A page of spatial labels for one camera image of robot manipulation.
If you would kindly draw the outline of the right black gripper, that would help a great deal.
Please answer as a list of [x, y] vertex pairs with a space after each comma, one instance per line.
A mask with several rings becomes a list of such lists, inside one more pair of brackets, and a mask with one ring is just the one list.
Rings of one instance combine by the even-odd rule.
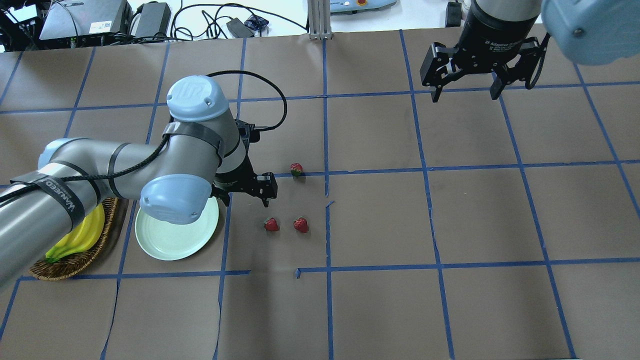
[[453, 47], [434, 42], [420, 67], [420, 81], [438, 103], [442, 89], [464, 76], [494, 74], [490, 98], [497, 101], [510, 84], [535, 88], [546, 60], [550, 34], [530, 36], [535, 16], [509, 19], [496, 14], [470, 14]]

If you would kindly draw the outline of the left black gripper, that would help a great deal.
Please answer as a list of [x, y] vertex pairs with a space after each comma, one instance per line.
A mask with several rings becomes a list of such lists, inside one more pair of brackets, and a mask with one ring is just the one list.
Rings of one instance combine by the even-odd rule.
[[278, 197], [278, 184], [275, 174], [254, 172], [249, 158], [249, 146], [260, 140], [259, 131], [253, 123], [235, 119], [238, 130], [238, 142], [222, 160], [211, 184], [211, 198], [230, 201], [231, 193], [243, 193], [262, 201], [269, 208], [270, 200]]

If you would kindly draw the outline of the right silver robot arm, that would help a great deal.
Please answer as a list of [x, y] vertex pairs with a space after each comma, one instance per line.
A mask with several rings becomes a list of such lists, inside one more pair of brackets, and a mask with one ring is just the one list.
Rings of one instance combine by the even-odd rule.
[[451, 82], [494, 74], [489, 92], [496, 100], [514, 82], [535, 87], [550, 39], [579, 65], [637, 55], [639, 20], [637, 0], [473, 0], [455, 46], [428, 48], [420, 81], [436, 103]]

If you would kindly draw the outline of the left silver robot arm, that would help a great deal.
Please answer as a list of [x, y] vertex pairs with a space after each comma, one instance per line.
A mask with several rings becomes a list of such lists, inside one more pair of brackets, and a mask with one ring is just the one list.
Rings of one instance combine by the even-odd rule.
[[234, 118], [215, 80], [221, 75], [190, 75], [170, 87], [158, 145], [64, 137], [46, 146], [37, 170], [9, 180], [1, 194], [2, 289], [107, 198], [138, 201], [172, 224], [194, 223], [209, 198], [228, 205], [231, 193], [245, 193], [265, 207], [276, 199], [274, 173], [256, 173], [249, 158], [263, 128]]

